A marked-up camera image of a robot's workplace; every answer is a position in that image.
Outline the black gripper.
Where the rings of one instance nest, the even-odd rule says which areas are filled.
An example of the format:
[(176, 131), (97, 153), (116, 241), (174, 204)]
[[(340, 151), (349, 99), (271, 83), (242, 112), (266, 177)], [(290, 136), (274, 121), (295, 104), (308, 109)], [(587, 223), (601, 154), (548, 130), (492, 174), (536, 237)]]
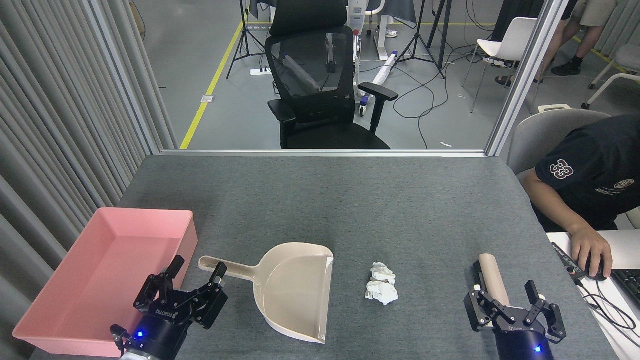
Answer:
[[(493, 333), (501, 360), (548, 360), (548, 340), (558, 344), (567, 337), (559, 306), (543, 298), (533, 280), (525, 284), (525, 291), (532, 305), (523, 320), (526, 326), (515, 324), (514, 308), (494, 299), (478, 284), (464, 297), (464, 307), (473, 331), (493, 327), (495, 321)], [(546, 328), (536, 321), (540, 313), (546, 319), (547, 333)]]
[[(223, 289), (227, 265), (218, 263), (208, 283), (191, 291), (188, 303), (176, 307), (163, 301), (167, 300), (168, 291), (174, 289), (173, 280), (183, 264), (185, 259), (176, 255), (165, 271), (147, 276), (134, 300), (134, 308), (143, 315), (133, 333), (122, 333), (122, 354), (174, 359), (193, 320), (205, 330), (212, 327), (228, 299)], [(162, 300), (160, 304), (153, 303), (157, 296)]]

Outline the person's hand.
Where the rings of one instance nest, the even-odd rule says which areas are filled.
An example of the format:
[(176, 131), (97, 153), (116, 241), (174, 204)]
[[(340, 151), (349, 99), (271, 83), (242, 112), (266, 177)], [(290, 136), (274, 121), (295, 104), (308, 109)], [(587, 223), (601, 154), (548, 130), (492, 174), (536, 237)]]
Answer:
[(590, 227), (569, 232), (571, 256), (587, 275), (592, 277), (602, 269), (602, 276), (609, 278), (613, 266), (611, 246), (596, 230)]

